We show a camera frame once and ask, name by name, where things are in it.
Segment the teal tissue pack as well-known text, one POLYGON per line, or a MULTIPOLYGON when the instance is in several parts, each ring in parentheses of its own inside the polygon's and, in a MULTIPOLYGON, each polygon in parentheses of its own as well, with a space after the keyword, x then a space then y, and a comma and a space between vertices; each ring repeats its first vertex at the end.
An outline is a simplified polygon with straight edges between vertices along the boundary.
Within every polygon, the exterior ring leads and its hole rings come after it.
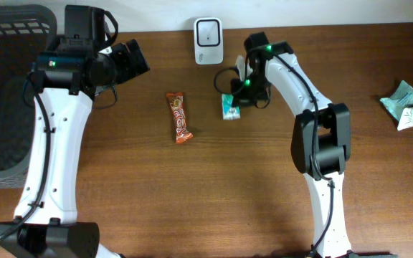
POLYGON ((222 94, 222 117, 224 120, 240 119, 239 107, 233 107, 233 96, 222 94))

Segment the orange candy bar wrapper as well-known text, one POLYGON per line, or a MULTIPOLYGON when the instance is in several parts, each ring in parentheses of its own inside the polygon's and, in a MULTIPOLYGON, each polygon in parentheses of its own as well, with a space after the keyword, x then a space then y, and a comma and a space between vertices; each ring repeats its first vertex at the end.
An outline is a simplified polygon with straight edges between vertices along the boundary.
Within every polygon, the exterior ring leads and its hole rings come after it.
POLYGON ((193 134, 187 128, 184 94, 182 92, 167 92, 166 97, 174 117, 176 143, 182 144, 193 138, 193 134))

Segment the teal wet wipes pack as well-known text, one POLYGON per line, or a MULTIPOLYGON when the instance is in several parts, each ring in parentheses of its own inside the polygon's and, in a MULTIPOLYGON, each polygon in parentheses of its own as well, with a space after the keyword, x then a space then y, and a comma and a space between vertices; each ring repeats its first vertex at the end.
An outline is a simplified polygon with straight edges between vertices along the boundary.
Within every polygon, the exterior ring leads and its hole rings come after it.
POLYGON ((413 87, 402 80, 396 91, 390 97, 381 98, 380 102, 399 121, 404 109, 413 105, 413 87))

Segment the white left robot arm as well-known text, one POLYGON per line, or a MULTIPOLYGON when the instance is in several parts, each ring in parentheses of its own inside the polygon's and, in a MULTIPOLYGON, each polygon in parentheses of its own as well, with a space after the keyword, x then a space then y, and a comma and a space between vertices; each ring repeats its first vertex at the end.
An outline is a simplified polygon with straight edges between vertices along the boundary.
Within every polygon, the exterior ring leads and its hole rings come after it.
POLYGON ((15 257, 113 257, 94 222, 77 220, 82 136, 95 98, 149 69, 135 40, 117 42, 104 9, 68 5, 62 36, 37 57, 27 83, 35 124, 27 179, 0 247, 15 257))

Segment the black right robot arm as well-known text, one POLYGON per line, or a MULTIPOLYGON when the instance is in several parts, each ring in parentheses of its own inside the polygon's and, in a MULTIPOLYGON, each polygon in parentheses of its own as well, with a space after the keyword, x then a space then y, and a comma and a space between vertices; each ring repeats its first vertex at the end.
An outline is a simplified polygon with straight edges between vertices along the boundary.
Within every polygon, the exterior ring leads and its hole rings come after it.
POLYGON ((248 36, 246 55, 238 57, 231 81, 232 106, 269 105, 275 88, 295 122, 291 157, 308 185, 314 237, 309 257, 345 257, 351 253, 346 233, 342 187, 351 154, 350 112, 334 104, 308 79, 287 42, 271 43, 263 32, 248 36))

